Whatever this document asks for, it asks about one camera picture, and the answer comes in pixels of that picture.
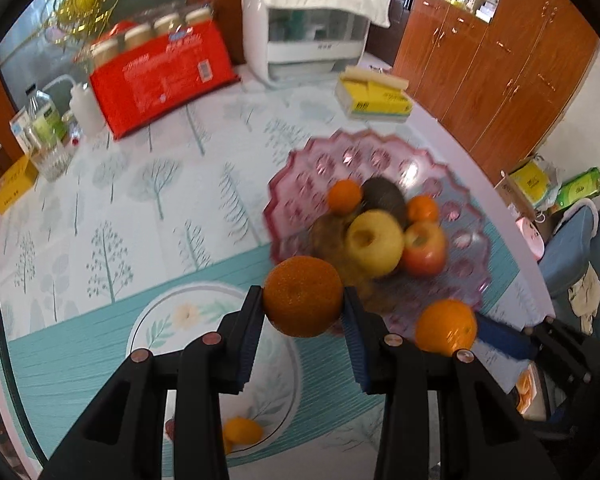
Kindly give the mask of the red lychee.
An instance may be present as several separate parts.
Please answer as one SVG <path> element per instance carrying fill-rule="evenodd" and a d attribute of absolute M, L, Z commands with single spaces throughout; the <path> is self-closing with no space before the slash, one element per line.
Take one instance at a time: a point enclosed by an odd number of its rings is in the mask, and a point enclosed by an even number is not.
<path fill-rule="evenodd" d="M 169 438 L 170 441 L 174 441 L 174 419 L 173 418 L 169 419 L 164 424 L 164 432 L 166 433 L 166 436 Z"/>

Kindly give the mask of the orange tangerine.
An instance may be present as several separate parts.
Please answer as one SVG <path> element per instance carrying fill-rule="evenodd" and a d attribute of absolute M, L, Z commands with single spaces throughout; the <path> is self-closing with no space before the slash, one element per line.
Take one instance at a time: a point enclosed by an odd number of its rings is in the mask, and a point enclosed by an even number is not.
<path fill-rule="evenodd" d="M 457 350 L 470 350 L 478 334 L 474 310 L 455 299 L 430 304 L 415 325 L 416 346 L 426 352 L 452 356 Z"/>
<path fill-rule="evenodd" d="M 350 179 L 339 180 L 327 192 L 327 207 L 332 214 L 346 216 L 358 208 L 362 197 L 361 185 Z"/>
<path fill-rule="evenodd" d="M 265 314 L 282 334 L 312 338 L 340 317 L 343 284 L 327 261 L 295 256 L 279 263 L 263 285 Z"/>
<path fill-rule="evenodd" d="M 414 222 L 439 222 L 439 208 L 436 201 L 428 195 L 416 195 L 406 203 L 406 218 Z"/>

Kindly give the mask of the small yellow kumquat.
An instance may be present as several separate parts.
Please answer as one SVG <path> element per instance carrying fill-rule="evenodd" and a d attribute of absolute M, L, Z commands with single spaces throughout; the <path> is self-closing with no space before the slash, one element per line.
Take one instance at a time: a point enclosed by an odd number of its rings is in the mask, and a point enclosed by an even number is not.
<path fill-rule="evenodd" d="M 255 445 L 262 440 L 263 434 L 258 422 L 245 417 L 231 418 L 223 427 L 223 438 L 231 445 Z"/>

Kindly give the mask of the red apple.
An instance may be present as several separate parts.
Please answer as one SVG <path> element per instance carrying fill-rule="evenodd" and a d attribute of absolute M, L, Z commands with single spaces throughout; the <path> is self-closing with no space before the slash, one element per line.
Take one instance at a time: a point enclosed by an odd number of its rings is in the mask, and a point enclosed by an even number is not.
<path fill-rule="evenodd" d="M 440 274 L 448 256 L 445 232 L 437 223 L 417 221 L 404 232 L 401 264 L 415 278 L 432 278 Z"/>

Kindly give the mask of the yellow pear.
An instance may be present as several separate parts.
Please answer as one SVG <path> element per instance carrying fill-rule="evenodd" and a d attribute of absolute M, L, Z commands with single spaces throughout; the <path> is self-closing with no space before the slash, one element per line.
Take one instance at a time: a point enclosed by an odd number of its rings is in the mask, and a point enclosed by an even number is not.
<path fill-rule="evenodd" d="M 392 214 L 372 209 L 359 214 L 347 228 L 350 257 L 370 278 L 394 271 L 404 251 L 404 234 Z"/>

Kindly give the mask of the dark avocado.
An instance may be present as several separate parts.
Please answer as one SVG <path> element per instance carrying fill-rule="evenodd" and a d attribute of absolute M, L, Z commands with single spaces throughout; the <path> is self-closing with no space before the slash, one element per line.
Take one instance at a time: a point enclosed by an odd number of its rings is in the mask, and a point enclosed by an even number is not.
<path fill-rule="evenodd" d="M 362 211 L 380 209 L 392 214 L 396 221 L 406 227 L 406 201 L 398 186 L 384 177 L 371 177 L 362 185 Z"/>

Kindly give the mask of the pink plastic stool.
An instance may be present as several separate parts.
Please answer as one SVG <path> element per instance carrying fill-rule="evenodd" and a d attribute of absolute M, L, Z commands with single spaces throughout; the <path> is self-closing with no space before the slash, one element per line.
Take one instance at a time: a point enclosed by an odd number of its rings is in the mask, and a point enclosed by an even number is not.
<path fill-rule="evenodd" d="M 536 262 L 539 262 L 545 252 L 545 244 L 542 235 L 535 224 L 527 217 L 520 217 L 516 220 L 516 226 L 526 241 L 530 252 Z"/>

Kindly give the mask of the blue chair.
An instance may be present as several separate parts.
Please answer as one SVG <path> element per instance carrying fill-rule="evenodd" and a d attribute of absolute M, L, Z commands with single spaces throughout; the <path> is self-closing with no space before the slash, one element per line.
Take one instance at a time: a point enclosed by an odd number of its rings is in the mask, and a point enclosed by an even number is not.
<path fill-rule="evenodd" d="M 559 217 L 539 268 L 556 318 L 600 339 L 600 208 L 592 200 L 582 200 Z M 582 310 L 574 310 L 570 300 L 583 292 L 583 279 L 590 271 L 596 278 L 590 297 L 598 303 L 585 321 Z"/>

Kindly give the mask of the teal striped placemat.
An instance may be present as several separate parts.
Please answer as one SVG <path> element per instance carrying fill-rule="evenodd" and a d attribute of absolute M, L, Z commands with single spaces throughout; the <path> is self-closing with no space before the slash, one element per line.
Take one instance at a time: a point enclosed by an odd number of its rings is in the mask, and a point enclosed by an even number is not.
<path fill-rule="evenodd" d="M 259 247 L 87 309 L 87 255 L 41 260 L 23 300 L 3 299 L 3 324 L 23 408 L 52 454 L 131 351 L 183 349 L 240 308 L 271 270 Z M 338 334 L 294 339 L 262 328 L 245 389 L 220 400 L 222 419 L 257 422 L 262 439 L 228 456 L 235 479 L 367 479 L 377 454 L 384 398 L 355 382 Z"/>

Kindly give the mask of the cardboard box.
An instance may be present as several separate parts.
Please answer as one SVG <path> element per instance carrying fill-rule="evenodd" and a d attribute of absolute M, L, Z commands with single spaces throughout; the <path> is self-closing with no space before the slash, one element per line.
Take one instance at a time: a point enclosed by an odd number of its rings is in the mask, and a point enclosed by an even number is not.
<path fill-rule="evenodd" d="M 555 205 L 561 186 L 562 172 L 535 154 L 522 160 L 508 174 L 502 171 L 495 191 L 515 220 L 527 218 L 542 223 L 547 211 Z"/>

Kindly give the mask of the tree pattern tablecloth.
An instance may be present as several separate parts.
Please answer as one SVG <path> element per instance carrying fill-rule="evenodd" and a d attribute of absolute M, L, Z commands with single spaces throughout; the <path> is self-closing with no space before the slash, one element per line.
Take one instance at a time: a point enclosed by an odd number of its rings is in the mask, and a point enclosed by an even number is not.
<path fill-rule="evenodd" d="M 339 130 L 372 130 L 428 151 L 468 188 L 486 215 L 491 283 L 480 310 L 522 327 L 553 311 L 542 274 L 492 183 L 426 110 L 403 122 L 354 120 L 322 81 L 285 90 L 250 76 L 114 140 L 82 139 L 67 171 L 40 181 L 0 218 L 0 303 L 27 298 L 41 260 L 87 255 L 87 309 L 267 247 L 268 182 L 291 152 Z M 12 369 L 8 357 L 6 363 Z M 5 390 L 0 409 L 24 468 L 37 476 L 41 448 L 22 431 Z"/>

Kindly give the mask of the small yellow box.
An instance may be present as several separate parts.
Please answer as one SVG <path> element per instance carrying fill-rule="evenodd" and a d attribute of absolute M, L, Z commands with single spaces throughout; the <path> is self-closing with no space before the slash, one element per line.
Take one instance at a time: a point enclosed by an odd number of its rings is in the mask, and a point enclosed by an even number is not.
<path fill-rule="evenodd" d="M 0 179 L 0 214 L 33 188 L 38 178 L 38 170 L 27 155 L 23 155 L 7 170 Z"/>

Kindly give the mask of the white squeeze bottle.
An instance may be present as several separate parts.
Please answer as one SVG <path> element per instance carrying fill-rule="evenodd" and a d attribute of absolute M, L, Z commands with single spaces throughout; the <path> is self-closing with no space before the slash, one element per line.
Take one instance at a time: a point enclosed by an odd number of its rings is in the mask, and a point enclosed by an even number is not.
<path fill-rule="evenodd" d="M 70 91 L 70 110 L 86 136 L 96 136 L 106 126 L 96 96 L 88 84 L 75 84 Z"/>

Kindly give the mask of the red packaged box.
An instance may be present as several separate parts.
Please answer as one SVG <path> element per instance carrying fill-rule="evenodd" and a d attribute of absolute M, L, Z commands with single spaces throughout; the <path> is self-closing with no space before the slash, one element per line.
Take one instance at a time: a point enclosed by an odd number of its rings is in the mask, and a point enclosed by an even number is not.
<path fill-rule="evenodd" d="M 120 140 L 237 79 L 219 27 L 207 20 L 117 55 L 93 70 L 90 84 Z"/>

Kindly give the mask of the white appliance with cloth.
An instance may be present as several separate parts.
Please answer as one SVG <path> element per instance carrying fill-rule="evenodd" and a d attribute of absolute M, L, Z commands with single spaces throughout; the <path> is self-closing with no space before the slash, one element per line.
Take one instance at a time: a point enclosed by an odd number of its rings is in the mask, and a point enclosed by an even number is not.
<path fill-rule="evenodd" d="M 242 0 L 242 45 L 262 84 L 286 88 L 358 64 L 391 0 Z"/>

